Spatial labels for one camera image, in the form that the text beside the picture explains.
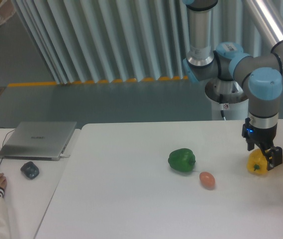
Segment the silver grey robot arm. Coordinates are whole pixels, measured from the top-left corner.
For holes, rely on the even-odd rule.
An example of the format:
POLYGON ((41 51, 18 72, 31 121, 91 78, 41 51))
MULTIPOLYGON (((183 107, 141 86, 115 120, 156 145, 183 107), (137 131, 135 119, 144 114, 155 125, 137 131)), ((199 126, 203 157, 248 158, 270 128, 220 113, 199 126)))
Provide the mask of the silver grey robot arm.
POLYGON ((242 126, 247 149, 258 147, 267 161, 267 170, 283 162, 282 148, 274 145, 280 99, 283 91, 283 19, 270 0, 245 0, 257 30, 270 47, 267 56, 253 57, 234 42, 211 48, 212 11, 215 0, 186 0, 190 50, 183 61, 193 82, 209 80, 206 95, 226 104, 248 100, 248 114, 242 126))

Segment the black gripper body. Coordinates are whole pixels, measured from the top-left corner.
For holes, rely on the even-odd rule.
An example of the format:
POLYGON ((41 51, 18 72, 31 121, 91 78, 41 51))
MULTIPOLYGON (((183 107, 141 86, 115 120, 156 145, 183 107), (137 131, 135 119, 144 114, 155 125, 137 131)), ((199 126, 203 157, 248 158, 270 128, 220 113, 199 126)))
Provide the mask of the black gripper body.
POLYGON ((258 148, 269 149, 274 145, 277 124, 270 128, 257 128, 251 124, 251 119, 246 118, 242 126, 242 137, 252 139, 258 148))

